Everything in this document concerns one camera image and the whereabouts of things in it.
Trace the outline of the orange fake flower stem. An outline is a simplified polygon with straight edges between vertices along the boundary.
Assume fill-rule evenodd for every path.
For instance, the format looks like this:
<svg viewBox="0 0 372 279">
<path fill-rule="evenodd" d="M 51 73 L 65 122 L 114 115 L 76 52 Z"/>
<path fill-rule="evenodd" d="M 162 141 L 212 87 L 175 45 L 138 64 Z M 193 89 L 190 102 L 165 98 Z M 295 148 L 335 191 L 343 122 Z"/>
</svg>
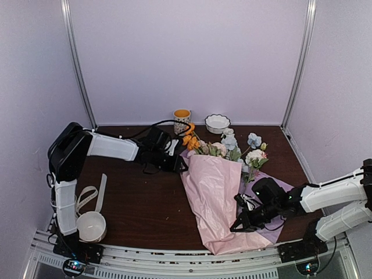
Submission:
<svg viewBox="0 0 372 279">
<path fill-rule="evenodd" d="M 203 154 L 201 140 L 195 132 L 194 123 L 189 124 L 185 136 L 183 136 L 183 146 L 186 146 L 188 151 L 195 151 L 197 154 Z"/>
</svg>

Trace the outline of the pink fake flower stem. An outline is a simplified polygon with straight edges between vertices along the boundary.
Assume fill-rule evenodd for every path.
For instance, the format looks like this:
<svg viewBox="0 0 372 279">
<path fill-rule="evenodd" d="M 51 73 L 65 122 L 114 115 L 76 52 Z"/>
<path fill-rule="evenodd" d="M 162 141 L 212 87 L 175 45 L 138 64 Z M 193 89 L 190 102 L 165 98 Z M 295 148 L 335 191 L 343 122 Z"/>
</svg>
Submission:
<svg viewBox="0 0 372 279">
<path fill-rule="evenodd" d="M 220 142 L 207 143 L 200 140 L 198 151 L 202 155 L 216 156 L 221 158 L 225 158 L 227 156 L 227 148 Z"/>
</svg>

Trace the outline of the pink purple wrapping paper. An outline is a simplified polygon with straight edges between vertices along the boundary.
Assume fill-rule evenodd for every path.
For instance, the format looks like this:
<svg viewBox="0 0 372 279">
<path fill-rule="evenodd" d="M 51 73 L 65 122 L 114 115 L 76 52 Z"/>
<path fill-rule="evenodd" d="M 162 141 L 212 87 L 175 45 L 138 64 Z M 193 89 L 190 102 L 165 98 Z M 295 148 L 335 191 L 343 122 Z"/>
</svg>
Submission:
<svg viewBox="0 0 372 279">
<path fill-rule="evenodd" d="M 244 186 L 241 181 L 241 163 L 193 151 L 181 155 L 188 166 L 188 171 L 181 173 L 181 180 L 207 250 L 225 255 L 266 248 L 278 241 L 283 229 L 280 217 L 255 232 L 230 231 L 239 211 L 234 196 L 254 196 L 253 184 Z"/>
</svg>

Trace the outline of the patterned mug with orange inside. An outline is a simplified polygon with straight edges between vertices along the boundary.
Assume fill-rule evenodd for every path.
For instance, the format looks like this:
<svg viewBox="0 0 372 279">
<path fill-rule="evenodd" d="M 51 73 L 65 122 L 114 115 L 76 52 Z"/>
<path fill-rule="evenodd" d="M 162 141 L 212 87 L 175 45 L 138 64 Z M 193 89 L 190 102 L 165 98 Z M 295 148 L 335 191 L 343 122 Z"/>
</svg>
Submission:
<svg viewBox="0 0 372 279">
<path fill-rule="evenodd" d="M 173 113 L 174 116 L 174 133 L 183 136 L 188 129 L 191 120 L 191 111 L 187 109 L 178 109 Z"/>
</svg>

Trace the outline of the light blue fake flower stem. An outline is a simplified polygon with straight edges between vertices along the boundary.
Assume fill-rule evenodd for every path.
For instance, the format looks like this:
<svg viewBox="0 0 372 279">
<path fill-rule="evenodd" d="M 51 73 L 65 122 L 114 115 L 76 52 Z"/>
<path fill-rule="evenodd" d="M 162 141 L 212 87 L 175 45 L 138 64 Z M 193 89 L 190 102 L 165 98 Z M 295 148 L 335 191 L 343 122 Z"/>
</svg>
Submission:
<svg viewBox="0 0 372 279">
<path fill-rule="evenodd" d="M 232 128 L 225 128 L 223 130 L 221 135 L 221 143 L 227 149 L 227 158 L 232 161 L 239 162 L 242 154 L 247 153 L 247 151 L 241 152 L 240 148 L 238 147 L 238 141 L 235 138 L 234 130 Z M 248 135 L 247 143 L 249 148 L 258 149 L 262 145 L 262 138 L 255 133 L 250 133 Z"/>
</svg>

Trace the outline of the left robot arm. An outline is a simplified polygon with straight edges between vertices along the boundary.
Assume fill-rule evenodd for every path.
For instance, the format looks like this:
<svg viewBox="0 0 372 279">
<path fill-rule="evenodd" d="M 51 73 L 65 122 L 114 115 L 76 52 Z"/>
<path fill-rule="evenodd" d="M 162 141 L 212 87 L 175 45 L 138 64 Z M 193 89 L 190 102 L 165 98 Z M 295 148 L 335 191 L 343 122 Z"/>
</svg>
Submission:
<svg viewBox="0 0 372 279">
<path fill-rule="evenodd" d="M 78 258 L 84 252 L 83 244 L 71 235 L 78 231 L 75 194 L 87 161 L 92 158 L 121 160 L 177 174 L 188 170 L 181 155 L 181 133 L 171 135 L 160 125 L 152 124 L 132 135 L 114 135 L 71 122 L 49 147 L 47 181 L 51 204 L 56 226 L 66 236 L 60 247 L 71 258 Z"/>
</svg>

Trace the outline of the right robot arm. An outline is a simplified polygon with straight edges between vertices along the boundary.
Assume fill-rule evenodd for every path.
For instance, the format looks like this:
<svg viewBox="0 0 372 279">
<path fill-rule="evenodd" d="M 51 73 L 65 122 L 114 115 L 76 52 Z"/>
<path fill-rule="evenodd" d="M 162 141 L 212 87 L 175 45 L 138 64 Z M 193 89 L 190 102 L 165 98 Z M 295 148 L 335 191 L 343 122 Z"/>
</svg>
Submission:
<svg viewBox="0 0 372 279">
<path fill-rule="evenodd" d="M 285 191 L 273 178 L 264 177 L 253 184 L 253 192 L 259 199 L 257 207 L 249 209 L 242 195 L 234 199 L 242 208 L 230 230 L 234 233 L 250 233 L 263 229 L 277 216 L 286 219 L 305 215 L 319 209 L 345 203 L 335 213 L 309 224 L 307 237 L 298 243 L 302 256 L 311 256 L 332 237 L 364 222 L 371 222 L 371 159 L 363 161 L 355 171 L 319 184 L 303 184 Z"/>
</svg>

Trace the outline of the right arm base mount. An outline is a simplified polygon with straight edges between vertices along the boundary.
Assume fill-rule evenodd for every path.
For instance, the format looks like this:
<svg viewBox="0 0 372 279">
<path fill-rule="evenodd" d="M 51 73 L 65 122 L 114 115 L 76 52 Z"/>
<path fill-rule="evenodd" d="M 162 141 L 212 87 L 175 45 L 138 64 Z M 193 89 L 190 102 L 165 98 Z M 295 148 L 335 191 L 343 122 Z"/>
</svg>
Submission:
<svg viewBox="0 0 372 279">
<path fill-rule="evenodd" d="M 326 253 L 326 244 L 313 244 L 304 240 L 278 246 L 282 263 L 294 262 L 296 270 L 303 276 L 315 276 L 320 270 L 319 254 Z"/>
</svg>

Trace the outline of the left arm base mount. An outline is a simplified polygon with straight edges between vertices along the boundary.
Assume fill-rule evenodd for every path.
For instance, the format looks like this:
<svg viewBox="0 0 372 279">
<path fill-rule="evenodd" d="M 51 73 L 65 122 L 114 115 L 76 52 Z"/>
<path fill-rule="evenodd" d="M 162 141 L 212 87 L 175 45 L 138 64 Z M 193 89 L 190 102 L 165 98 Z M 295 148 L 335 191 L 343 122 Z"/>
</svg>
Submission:
<svg viewBox="0 0 372 279">
<path fill-rule="evenodd" d="M 78 277 L 85 272 L 89 264 L 100 264 L 104 247 L 98 244 L 79 242 L 77 248 L 70 249 L 57 240 L 53 253 L 66 257 L 62 271 L 69 277 Z"/>
</svg>

